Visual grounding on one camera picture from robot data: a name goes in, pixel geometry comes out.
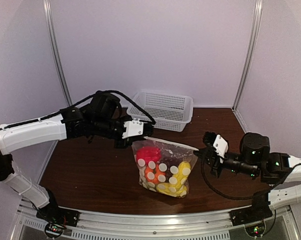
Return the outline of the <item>clear zip top bag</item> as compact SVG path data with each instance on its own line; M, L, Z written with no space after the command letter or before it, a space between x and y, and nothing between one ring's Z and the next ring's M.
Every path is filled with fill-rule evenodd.
M139 184L145 189L184 198L190 190L189 176L198 157L198 149L182 143L146 137L132 144L139 171Z

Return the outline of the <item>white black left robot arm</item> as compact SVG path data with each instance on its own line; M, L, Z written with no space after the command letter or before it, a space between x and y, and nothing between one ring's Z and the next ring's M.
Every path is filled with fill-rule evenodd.
M78 102L45 116L16 123L0 123L0 212L14 213L21 198L42 209L51 222L58 222L62 210L53 196L40 186L35 173L51 143L80 137L114 140L116 148L129 147L143 134L144 126L132 132L133 119L123 113L121 100L131 99L118 90L99 90Z

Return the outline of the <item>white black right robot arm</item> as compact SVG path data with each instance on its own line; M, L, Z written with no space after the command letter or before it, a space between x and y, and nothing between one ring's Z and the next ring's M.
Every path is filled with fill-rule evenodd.
M266 206L276 210L292 203L301 202L301 190L278 189L289 182L301 182L301 158L282 152L271 152L270 139L259 133L247 132L240 140L239 152L230 152L228 142L214 132L205 132L204 148L194 150L202 166L207 165L210 173L219 178L223 170L235 174L259 178L267 189L249 196L230 196L213 187L206 174L202 177L206 185L219 196L234 201L256 201L247 209L247 217L257 221L266 213Z

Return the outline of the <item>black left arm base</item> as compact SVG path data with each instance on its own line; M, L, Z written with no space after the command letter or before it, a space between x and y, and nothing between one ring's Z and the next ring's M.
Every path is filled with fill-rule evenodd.
M32 206L36 210L36 217L39 219L64 228L77 226L80 217L80 212L77 210L62 208L57 205L51 206L51 204L43 208L38 208L34 204Z

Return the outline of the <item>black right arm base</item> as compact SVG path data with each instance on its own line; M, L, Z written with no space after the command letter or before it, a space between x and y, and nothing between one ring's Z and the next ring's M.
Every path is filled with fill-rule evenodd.
M229 212L229 215L232 225L239 226L270 218L273 216L273 212L268 206L249 206L232 210Z

